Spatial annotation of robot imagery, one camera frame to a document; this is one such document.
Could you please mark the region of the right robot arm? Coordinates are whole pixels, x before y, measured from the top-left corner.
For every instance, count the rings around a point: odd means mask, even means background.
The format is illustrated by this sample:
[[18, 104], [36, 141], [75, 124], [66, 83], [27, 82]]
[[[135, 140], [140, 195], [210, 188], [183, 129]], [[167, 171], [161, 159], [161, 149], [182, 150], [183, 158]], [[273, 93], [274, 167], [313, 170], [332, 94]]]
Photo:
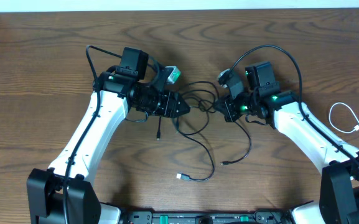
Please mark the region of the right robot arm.
[[269, 62], [245, 68], [248, 87], [225, 70], [218, 83], [229, 93], [214, 108], [227, 122], [255, 115], [292, 140], [321, 174], [320, 199], [290, 209], [283, 223], [359, 223], [359, 149], [321, 123], [292, 91], [281, 91]]

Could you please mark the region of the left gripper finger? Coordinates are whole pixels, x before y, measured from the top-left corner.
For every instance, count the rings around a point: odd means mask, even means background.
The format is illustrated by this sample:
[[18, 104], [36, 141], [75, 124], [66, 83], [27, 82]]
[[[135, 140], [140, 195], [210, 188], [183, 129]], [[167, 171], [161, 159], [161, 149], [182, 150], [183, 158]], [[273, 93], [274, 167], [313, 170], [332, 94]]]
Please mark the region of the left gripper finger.
[[189, 112], [190, 112], [190, 106], [185, 101], [178, 101], [175, 104], [175, 109], [174, 109], [175, 118], [188, 114]]
[[172, 92], [171, 99], [172, 99], [173, 106], [185, 106], [186, 105], [186, 102], [182, 98], [182, 95], [177, 91]]

